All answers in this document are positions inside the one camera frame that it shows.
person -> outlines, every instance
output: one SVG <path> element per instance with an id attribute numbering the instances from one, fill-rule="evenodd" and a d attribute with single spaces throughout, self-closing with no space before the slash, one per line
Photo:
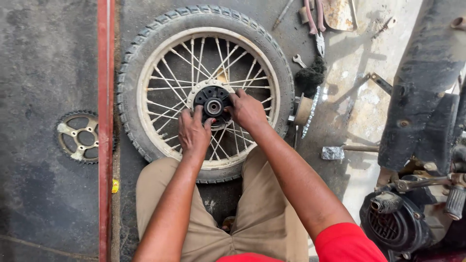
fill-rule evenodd
<path id="1" fill-rule="evenodd" d="M 136 185 L 140 243 L 133 261 L 304 262 L 308 235 L 319 260 L 386 261 L 320 176 L 270 126 L 262 104 L 243 89 L 230 94 L 233 120 L 257 143 L 242 170 L 243 194 L 230 234 L 206 211 L 196 177 L 214 119 L 202 106 L 178 118 L 180 162 L 158 159 Z"/>

wheel rim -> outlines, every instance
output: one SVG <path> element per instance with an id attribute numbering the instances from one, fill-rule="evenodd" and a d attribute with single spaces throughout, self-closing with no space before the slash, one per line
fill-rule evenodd
<path id="1" fill-rule="evenodd" d="M 182 109 L 192 107 L 189 98 L 202 89 L 199 86 L 208 84 L 219 85 L 228 92 L 244 88 L 262 101 L 268 121 L 275 127 L 280 88 L 264 52 L 227 29 L 188 29 L 168 38 L 151 53 L 137 84 L 137 110 L 142 127 L 165 156 L 181 160 L 177 117 Z M 241 163 L 255 146 L 250 135 L 233 121 L 213 128 L 202 170 Z"/>

tool handle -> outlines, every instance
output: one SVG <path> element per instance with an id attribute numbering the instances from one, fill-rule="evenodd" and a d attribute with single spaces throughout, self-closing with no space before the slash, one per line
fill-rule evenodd
<path id="1" fill-rule="evenodd" d="M 316 8 L 317 8 L 317 26 L 321 32 L 326 30 L 325 26 L 323 26 L 323 4 L 322 0 L 315 0 L 316 1 Z"/>
<path id="2" fill-rule="evenodd" d="M 304 6 L 306 7 L 306 14 L 308 15 L 309 19 L 309 34 L 317 34 L 317 28 L 315 27 L 315 23 L 311 15 L 311 10 L 309 8 L 309 0 L 304 0 Z"/>

tire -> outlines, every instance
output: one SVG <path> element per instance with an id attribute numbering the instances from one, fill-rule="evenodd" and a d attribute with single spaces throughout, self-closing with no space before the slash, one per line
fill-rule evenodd
<path id="1" fill-rule="evenodd" d="M 136 89 L 141 68 L 148 56 L 163 41 L 183 30 L 197 27 L 224 28 L 251 40 L 271 62 L 280 87 L 280 107 L 275 125 L 284 137 L 288 131 L 288 116 L 293 112 L 295 97 L 293 76 L 289 64 L 272 36 L 249 17 L 225 7 L 198 5 L 178 8 L 157 17 L 147 25 L 127 48 L 117 79 L 117 105 L 124 131 L 138 152 L 148 161 L 165 157 L 144 132 L 136 109 Z M 242 163 L 217 170 L 201 170 L 197 183 L 219 183 L 241 177 Z"/>

